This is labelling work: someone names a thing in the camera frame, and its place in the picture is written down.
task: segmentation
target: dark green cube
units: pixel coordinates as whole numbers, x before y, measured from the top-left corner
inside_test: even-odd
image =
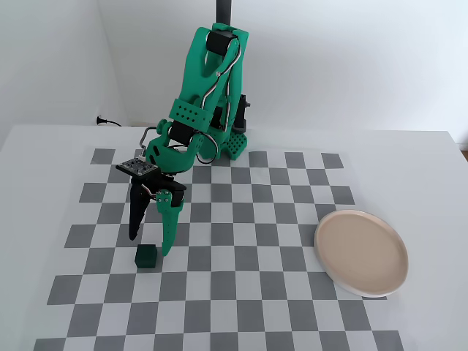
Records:
[[[138,268],[154,268],[156,267],[157,256],[156,245],[139,244],[137,246],[137,254],[135,255],[135,264]]]

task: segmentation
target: cable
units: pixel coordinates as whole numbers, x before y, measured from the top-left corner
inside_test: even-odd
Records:
[[[116,126],[122,127],[122,125],[118,124],[117,122],[108,121],[107,119],[101,118],[101,116],[97,116],[96,124],[101,124],[101,123],[112,123],[112,124],[115,124]]]

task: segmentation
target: plate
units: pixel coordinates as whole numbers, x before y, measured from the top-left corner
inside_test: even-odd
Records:
[[[357,295],[390,295],[407,278],[408,254],[400,235],[366,212],[343,210],[323,217],[314,248],[332,280]]]

